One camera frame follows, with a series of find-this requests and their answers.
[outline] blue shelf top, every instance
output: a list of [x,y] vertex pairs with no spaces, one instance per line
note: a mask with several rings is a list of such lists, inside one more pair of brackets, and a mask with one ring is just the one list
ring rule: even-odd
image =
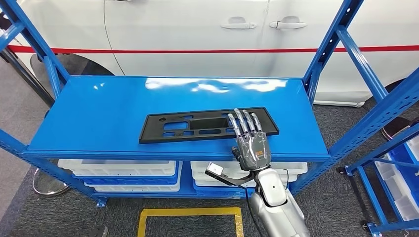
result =
[[113,76],[71,77],[25,155],[229,160],[235,139],[139,144],[138,138],[148,114],[262,106],[280,130],[268,138],[273,157],[329,157],[300,79]]

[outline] floor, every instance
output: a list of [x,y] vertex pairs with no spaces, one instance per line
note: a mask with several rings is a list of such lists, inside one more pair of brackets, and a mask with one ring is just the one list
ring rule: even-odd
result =
[[[103,73],[80,58],[66,57],[63,60],[66,60],[64,65],[73,74]],[[36,60],[33,63],[38,78],[47,82],[43,68],[35,65],[38,63]],[[0,62],[0,72],[6,75],[0,80],[0,125],[12,135],[28,142],[48,108],[3,61]],[[370,100],[362,108],[314,106],[327,146],[339,139],[373,105],[374,101]],[[407,119],[417,116],[418,104],[403,114]],[[383,137],[376,134],[338,166],[353,163],[383,142]],[[244,200],[112,198],[106,208],[97,209],[93,201],[73,190],[51,198],[37,195],[31,190],[33,168],[26,173],[29,168],[27,164],[4,152],[0,152],[0,157],[6,161],[6,165],[0,166],[0,218],[3,215],[0,237],[84,237],[88,236],[93,226],[101,224],[108,227],[109,237],[136,237],[142,209],[187,207],[240,207],[245,236],[258,236]],[[377,195],[383,197],[377,179],[370,175],[371,170],[367,169],[367,173],[376,187]],[[334,168],[314,181],[295,199],[314,237],[367,237],[368,233],[360,228],[359,222],[377,221],[357,175],[348,178],[338,174]],[[380,199],[383,205],[389,206],[384,198]],[[391,208],[387,208],[385,213],[389,220],[395,218]],[[408,237],[419,237],[417,231],[396,231],[385,236],[404,237],[407,234]],[[148,218],[146,236],[233,237],[236,234],[232,216],[191,216]]]

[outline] white storage bin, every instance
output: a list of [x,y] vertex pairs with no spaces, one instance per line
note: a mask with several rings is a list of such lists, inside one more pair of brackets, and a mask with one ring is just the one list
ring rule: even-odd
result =
[[179,161],[177,182],[174,185],[94,185],[86,183],[85,185],[98,192],[177,192],[180,189],[181,173],[182,162]]
[[415,158],[419,161],[419,136],[406,142]]
[[[386,154],[383,159],[391,160]],[[404,221],[419,219],[419,207],[415,202],[412,192],[404,180],[402,174],[393,164],[375,161],[375,165],[382,179],[385,181],[394,203]]]
[[[214,178],[211,178],[211,177],[209,177],[210,179],[212,179],[212,180],[208,180],[208,179],[200,179],[200,177],[201,177],[201,174],[199,174],[199,175],[197,175],[197,176],[194,176],[194,179],[195,179],[195,184],[197,185],[197,186],[229,186],[229,185],[226,185],[226,184],[224,184],[223,182],[220,182],[220,181],[218,181],[218,180],[215,180]],[[284,184],[284,186],[285,185],[287,185],[287,175],[285,175],[285,176],[282,176],[282,175],[280,175],[280,178],[281,178],[281,181],[282,181],[282,183]],[[293,177],[291,177],[290,176],[290,180],[289,180],[289,182],[293,182],[293,181],[295,181],[295,180],[297,180],[297,175],[294,175]],[[245,184],[243,184],[242,185],[243,187],[254,187],[254,186],[256,186],[256,182],[255,181],[250,181],[250,182],[247,182],[247,183],[245,183]]]
[[175,161],[60,159],[58,167],[77,176],[162,176],[174,175]]
[[[248,174],[248,172],[240,169],[240,164],[237,161],[216,161],[213,163],[223,167],[223,173],[226,175],[237,174],[240,175],[240,177],[243,177]],[[210,161],[191,161],[191,168],[194,172],[205,173],[209,164]],[[307,172],[306,162],[271,162],[271,167],[277,170],[279,174],[287,173],[287,171],[283,169],[287,169],[290,175]]]

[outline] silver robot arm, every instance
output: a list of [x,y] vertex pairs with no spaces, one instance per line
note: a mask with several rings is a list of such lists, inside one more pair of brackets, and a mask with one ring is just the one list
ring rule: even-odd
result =
[[238,148],[233,148],[233,154],[241,169],[250,173],[241,179],[232,179],[222,173],[221,166],[210,163],[206,174],[225,184],[237,186],[254,179],[256,188],[250,198],[251,209],[263,221],[269,236],[309,237],[304,215],[290,191],[285,189],[279,174],[269,165],[271,154],[259,119],[255,114],[250,116],[243,110],[248,127],[241,112],[238,109],[234,111],[243,132],[237,126],[234,116],[229,114],[238,144]]

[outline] shelf foot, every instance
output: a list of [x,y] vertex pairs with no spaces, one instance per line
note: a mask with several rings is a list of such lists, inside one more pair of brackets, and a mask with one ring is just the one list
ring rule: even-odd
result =
[[347,175],[347,176],[353,176],[352,172],[347,170],[348,166],[345,165],[344,167],[338,167],[336,168],[336,171],[341,175]]
[[106,202],[108,201],[107,197],[101,197],[97,200],[96,207],[104,208],[106,206]]

